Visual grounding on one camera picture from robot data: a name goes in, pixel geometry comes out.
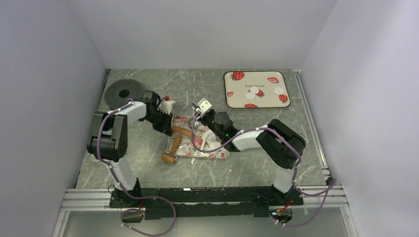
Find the white dough scrap strip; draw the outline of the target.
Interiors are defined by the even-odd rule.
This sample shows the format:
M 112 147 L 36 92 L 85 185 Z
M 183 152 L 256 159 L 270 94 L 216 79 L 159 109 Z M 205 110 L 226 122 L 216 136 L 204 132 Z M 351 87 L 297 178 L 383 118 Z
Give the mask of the white dough scrap strip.
M 201 135 L 201 140 L 202 142 L 200 145 L 200 150 L 203 150 L 203 151 L 213 150 L 212 143 L 217 141 L 215 134 L 211 130 L 204 132 Z

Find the floral print tray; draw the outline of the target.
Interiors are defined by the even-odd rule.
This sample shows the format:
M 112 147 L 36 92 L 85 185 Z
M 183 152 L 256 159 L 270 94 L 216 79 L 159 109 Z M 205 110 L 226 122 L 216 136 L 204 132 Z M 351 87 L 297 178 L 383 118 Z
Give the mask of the floral print tray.
M 230 157 L 230 152 L 225 148 L 221 148 L 214 152 L 200 150 L 201 145 L 201 135 L 210 130 L 206 126 L 196 123 L 195 127 L 192 128 L 193 117 L 187 116 L 174 116 L 171 122 L 172 126 L 177 125 L 192 131 L 191 138 L 183 137 L 180 147 L 175 153 L 177 156 L 191 157 L 191 158 L 228 158 Z M 177 134 L 173 133 L 171 137 L 168 138 L 167 151 L 170 149 L 171 145 Z M 221 140 L 216 137 L 217 142 L 221 143 Z

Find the wooden rolling pin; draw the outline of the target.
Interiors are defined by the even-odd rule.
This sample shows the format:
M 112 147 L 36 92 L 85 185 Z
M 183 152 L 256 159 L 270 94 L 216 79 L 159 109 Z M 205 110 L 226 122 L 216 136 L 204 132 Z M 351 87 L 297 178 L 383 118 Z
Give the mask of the wooden rolling pin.
M 174 164 L 177 160 L 177 155 L 175 153 L 180 147 L 180 143 L 183 137 L 191 138 L 192 136 L 192 131 L 190 129 L 186 129 L 177 125 L 172 126 L 172 132 L 177 134 L 177 136 L 175 137 L 170 149 L 168 151 L 165 151 L 161 157 L 163 161 L 170 164 Z

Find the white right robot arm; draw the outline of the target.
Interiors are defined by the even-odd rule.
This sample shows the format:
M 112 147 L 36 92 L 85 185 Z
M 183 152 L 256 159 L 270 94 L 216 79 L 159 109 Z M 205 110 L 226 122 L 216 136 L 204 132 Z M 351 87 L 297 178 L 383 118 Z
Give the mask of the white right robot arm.
M 195 112 L 193 122 L 206 126 L 221 140 L 219 147 L 208 151 L 198 149 L 200 152 L 210 153 L 222 148 L 232 153 L 263 149 L 276 164 L 275 189 L 272 192 L 274 202 L 284 205 L 291 199 L 296 169 L 306 147 L 306 141 L 294 130 L 278 119 L 261 127 L 239 130 L 226 112 L 216 113 L 213 109 L 204 115 Z

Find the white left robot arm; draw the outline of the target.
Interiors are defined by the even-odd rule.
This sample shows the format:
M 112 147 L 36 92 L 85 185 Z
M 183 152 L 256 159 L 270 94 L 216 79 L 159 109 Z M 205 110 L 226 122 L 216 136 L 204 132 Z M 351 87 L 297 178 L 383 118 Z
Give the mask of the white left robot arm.
M 93 115 L 87 152 L 106 166 L 116 190 L 123 192 L 122 200 L 129 207 L 141 203 L 142 193 L 126 158 L 128 126 L 135 121 L 147 121 L 155 131 L 171 136 L 174 104 L 167 96 L 162 98 L 146 90 L 139 99 L 127 98 L 121 107 Z

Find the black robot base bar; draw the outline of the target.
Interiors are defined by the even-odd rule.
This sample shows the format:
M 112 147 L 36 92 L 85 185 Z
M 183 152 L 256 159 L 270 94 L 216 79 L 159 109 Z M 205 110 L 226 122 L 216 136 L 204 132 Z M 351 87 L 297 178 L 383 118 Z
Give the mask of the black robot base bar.
M 177 217 L 239 216 L 268 217 L 275 208 L 301 206 L 303 198 L 295 190 L 280 193 L 273 186 L 142 188 L 132 191 L 132 199 L 124 192 L 112 191 L 110 208 L 145 209 L 147 220 Z

